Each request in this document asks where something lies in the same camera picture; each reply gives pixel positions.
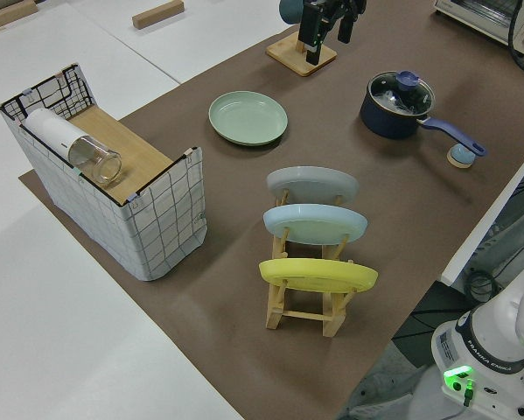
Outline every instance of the pot handle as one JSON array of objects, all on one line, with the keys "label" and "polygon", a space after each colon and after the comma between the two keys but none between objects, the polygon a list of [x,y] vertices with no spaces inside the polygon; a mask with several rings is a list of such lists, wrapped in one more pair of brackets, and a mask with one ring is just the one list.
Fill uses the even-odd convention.
[{"label": "pot handle", "polygon": [[458,143],[462,144],[466,149],[469,149],[473,154],[477,156],[485,156],[487,149],[481,144],[467,136],[463,131],[456,128],[449,122],[439,120],[437,118],[428,117],[424,120],[417,119],[417,122],[421,124],[424,129],[427,130],[440,130],[445,134],[448,134]]}]

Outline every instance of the brown table mat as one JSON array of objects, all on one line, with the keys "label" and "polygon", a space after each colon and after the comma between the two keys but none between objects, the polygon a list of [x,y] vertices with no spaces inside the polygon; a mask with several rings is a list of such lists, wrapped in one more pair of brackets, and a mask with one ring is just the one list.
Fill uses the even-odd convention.
[{"label": "brown table mat", "polygon": [[[166,156],[204,150],[206,241],[160,280],[131,277],[52,206],[34,172],[21,178],[247,420],[332,419],[524,161],[524,73],[503,45],[434,15],[430,0],[369,2],[351,44],[336,33],[326,44],[338,58],[308,78],[265,55],[281,34],[122,120]],[[432,115],[477,138],[488,157],[458,170],[445,157],[454,142],[441,133],[393,141],[364,126],[358,112],[369,79],[402,69],[435,89]],[[214,132],[209,105],[235,90],[283,105],[289,126],[279,142],[241,147]],[[333,339],[317,321],[264,328],[267,284],[257,264],[270,257],[262,215],[274,203],[265,178],[293,165],[352,174],[360,192],[349,207],[369,220],[343,257],[379,279],[347,306]],[[293,304],[305,299],[315,304],[300,294]]]}]

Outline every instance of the pot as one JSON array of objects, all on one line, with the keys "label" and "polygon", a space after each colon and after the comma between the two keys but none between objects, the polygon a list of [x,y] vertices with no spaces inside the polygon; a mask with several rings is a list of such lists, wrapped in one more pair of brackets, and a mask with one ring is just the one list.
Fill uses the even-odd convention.
[{"label": "pot", "polygon": [[449,122],[428,116],[435,105],[433,89],[414,73],[385,72],[374,76],[360,108],[363,123],[379,136],[401,139],[418,127],[440,130],[476,156],[487,150]]}]

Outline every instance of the wooden block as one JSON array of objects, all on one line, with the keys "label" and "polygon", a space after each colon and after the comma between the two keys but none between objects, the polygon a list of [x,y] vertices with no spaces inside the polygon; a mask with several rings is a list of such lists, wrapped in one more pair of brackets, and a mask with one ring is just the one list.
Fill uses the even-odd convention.
[{"label": "wooden block", "polygon": [[303,52],[302,49],[298,47],[298,32],[292,33],[288,37],[268,46],[266,53],[268,56],[283,63],[301,76],[308,76],[314,73],[319,68],[333,61],[338,55],[332,49],[322,45],[320,49],[320,62],[316,66],[307,63],[306,52]]},{"label": "wooden block", "polygon": [[38,7],[36,7],[34,0],[24,0],[23,2],[4,7],[0,10],[0,27],[37,11]]},{"label": "wooden block", "polygon": [[172,161],[96,105],[69,119],[122,157],[122,171],[110,184],[99,186],[119,204],[148,184]]},{"label": "wooden block", "polygon": [[137,29],[143,29],[147,26],[151,26],[161,20],[167,19],[171,16],[178,15],[184,11],[184,2],[182,0],[172,0],[166,4],[161,4],[154,9],[144,11],[135,15],[133,25]]}]

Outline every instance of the plate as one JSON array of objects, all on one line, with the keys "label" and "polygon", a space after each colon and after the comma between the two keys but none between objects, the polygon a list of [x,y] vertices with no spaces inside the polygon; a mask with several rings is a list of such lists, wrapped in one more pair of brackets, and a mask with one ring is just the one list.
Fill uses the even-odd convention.
[{"label": "plate", "polygon": [[345,204],[353,201],[359,190],[359,182],[351,175],[319,166],[292,166],[273,171],[267,177],[267,184],[278,199],[287,191],[290,204]]},{"label": "plate", "polygon": [[278,238],[289,229],[287,241],[305,245],[339,245],[359,239],[367,230],[367,218],[343,207],[326,204],[288,204],[263,215],[268,231]]},{"label": "plate", "polygon": [[209,122],[229,142],[261,146],[277,140],[288,120],[283,107],[265,94],[238,91],[213,101]]},{"label": "plate", "polygon": [[374,287],[378,272],[364,265],[314,258],[279,258],[261,262],[262,278],[275,286],[287,280],[288,289],[348,293]]}]

